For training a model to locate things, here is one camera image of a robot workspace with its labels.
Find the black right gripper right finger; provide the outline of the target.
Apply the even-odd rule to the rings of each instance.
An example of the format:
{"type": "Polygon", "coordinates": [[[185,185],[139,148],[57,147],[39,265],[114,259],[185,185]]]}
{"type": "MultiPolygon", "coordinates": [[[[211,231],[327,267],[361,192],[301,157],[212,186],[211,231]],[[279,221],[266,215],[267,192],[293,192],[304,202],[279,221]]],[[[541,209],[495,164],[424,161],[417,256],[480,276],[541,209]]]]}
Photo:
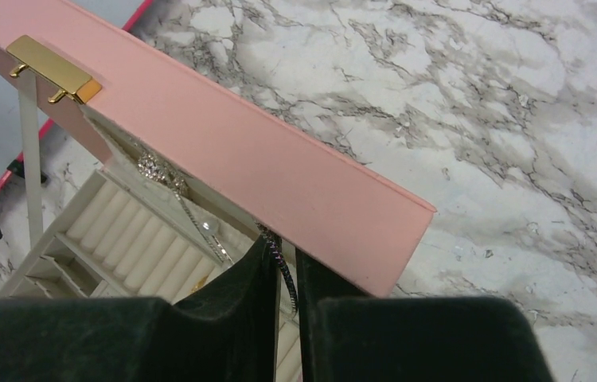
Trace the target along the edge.
{"type": "Polygon", "coordinates": [[[374,298],[298,251],[305,381],[550,381],[532,327],[494,297],[374,298]]]}

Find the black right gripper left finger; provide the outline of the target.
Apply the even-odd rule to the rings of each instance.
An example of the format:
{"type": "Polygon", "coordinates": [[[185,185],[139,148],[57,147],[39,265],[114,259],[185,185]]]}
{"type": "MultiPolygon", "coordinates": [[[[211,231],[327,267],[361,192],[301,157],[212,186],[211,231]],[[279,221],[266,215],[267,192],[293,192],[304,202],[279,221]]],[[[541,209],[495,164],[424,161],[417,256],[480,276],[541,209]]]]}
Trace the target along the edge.
{"type": "Polygon", "coordinates": [[[272,381],[279,289],[258,239],[176,303],[0,298],[0,381],[272,381]]]}

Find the pink jewelry box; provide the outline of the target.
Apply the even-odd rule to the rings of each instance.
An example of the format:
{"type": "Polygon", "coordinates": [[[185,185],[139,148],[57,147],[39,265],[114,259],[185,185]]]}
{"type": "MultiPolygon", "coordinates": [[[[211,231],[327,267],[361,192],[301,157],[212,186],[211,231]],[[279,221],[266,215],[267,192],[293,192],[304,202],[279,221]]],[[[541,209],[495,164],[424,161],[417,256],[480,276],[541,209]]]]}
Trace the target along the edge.
{"type": "Polygon", "coordinates": [[[130,34],[90,22],[61,56],[30,35],[6,46],[16,84],[94,153],[95,121],[129,134],[374,298],[388,298],[434,208],[130,34]]]}

